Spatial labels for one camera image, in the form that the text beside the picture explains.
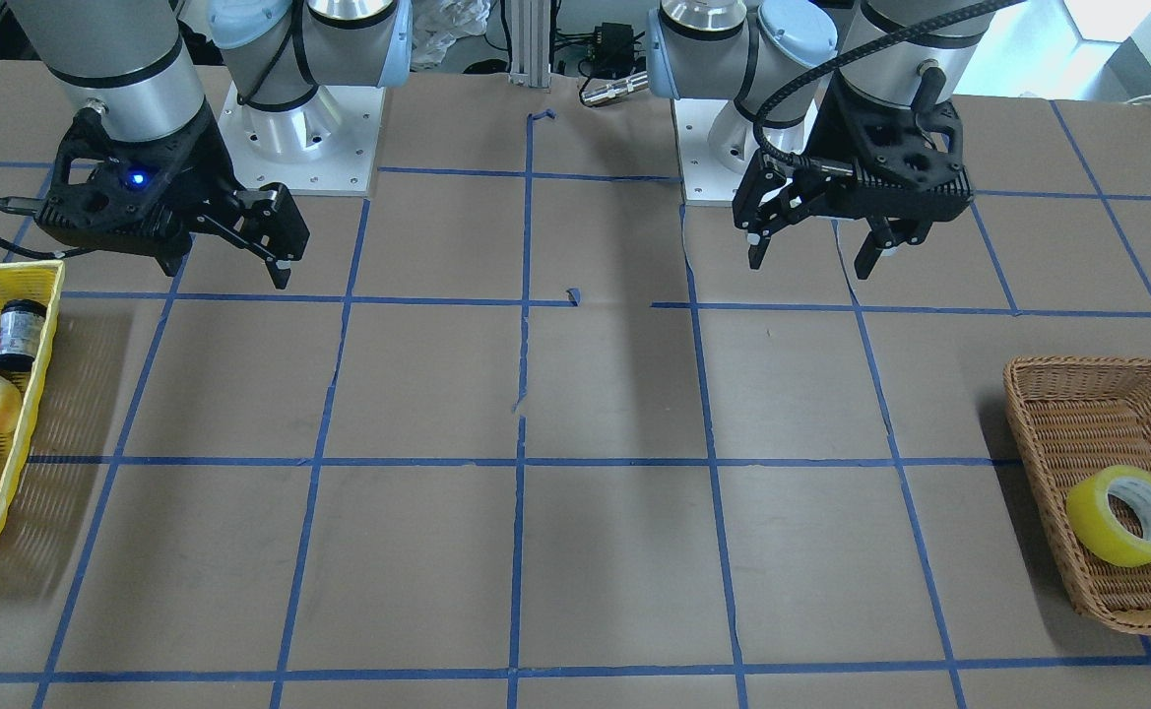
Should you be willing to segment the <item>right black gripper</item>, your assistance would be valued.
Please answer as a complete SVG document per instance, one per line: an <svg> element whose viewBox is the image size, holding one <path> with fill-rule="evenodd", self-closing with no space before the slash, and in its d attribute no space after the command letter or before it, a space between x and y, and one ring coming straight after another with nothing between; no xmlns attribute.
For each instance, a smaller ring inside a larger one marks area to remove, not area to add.
<svg viewBox="0 0 1151 709"><path fill-rule="evenodd" d="M241 189L209 102L173 134L120 142L83 107L59 144L35 223L68 247L147 256L178 277L192 232L259 257L275 289L308 245L308 224L285 184Z"/></svg>

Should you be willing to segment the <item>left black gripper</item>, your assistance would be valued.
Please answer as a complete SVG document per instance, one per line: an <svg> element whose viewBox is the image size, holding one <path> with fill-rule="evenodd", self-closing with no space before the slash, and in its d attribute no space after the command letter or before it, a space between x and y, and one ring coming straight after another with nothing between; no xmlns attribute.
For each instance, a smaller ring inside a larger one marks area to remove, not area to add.
<svg viewBox="0 0 1151 709"><path fill-rule="evenodd" d="M933 222L961 215L973 186L962 122L942 98L945 77L918 75L909 81L908 102L890 106L836 75L805 157L752 154L732 204L749 268L761 268L770 239L784 228L811 218L867 219L870 230L854 260L856 279L867 280L882 254L921 245Z"/></svg>

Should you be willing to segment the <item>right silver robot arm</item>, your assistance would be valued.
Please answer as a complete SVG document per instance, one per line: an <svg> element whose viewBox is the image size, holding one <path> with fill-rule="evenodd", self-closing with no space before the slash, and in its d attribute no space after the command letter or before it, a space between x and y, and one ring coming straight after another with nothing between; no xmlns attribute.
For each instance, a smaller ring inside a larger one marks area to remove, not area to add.
<svg viewBox="0 0 1151 709"><path fill-rule="evenodd" d="M12 1L28 41L74 107L41 198L0 197L58 242L53 259L146 256L169 277L197 234L260 259L288 285L310 230L272 175L238 180L223 129L168 1ZM399 87L412 68L409 1L211 1L211 40L234 107L266 161L350 147L331 87ZM47 251L0 247L26 259Z"/></svg>

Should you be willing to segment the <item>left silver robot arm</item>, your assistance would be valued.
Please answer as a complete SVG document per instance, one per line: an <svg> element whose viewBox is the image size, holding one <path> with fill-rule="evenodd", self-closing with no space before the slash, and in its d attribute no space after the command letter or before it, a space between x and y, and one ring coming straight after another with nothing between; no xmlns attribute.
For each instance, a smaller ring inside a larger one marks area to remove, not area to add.
<svg viewBox="0 0 1151 709"><path fill-rule="evenodd" d="M1003 1L661 1L646 32L651 93L730 105L742 148L732 216L759 269L777 232L863 221L857 279L973 203L952 100Z"/></svg>

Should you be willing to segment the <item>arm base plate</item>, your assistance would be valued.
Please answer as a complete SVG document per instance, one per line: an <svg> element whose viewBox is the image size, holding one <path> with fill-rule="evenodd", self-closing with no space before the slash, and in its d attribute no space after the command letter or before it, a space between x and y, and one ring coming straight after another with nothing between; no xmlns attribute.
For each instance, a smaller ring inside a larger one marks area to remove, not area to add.
<svg viewBox="0 0 1151 709"><path fill-rule="evenodd" d="M233 84L218 125L234 178L285 184L294 196L367 198L378 158L382 87L320 87L304 106L264 112L237 102Z"/></svg>
<svg viewBox="0 0 1151 709"><path fill-rule="evenodd" d="M732 100L718 99L676 99L672 116L684 203L727 208L759 148L750 122Z"/></svg>

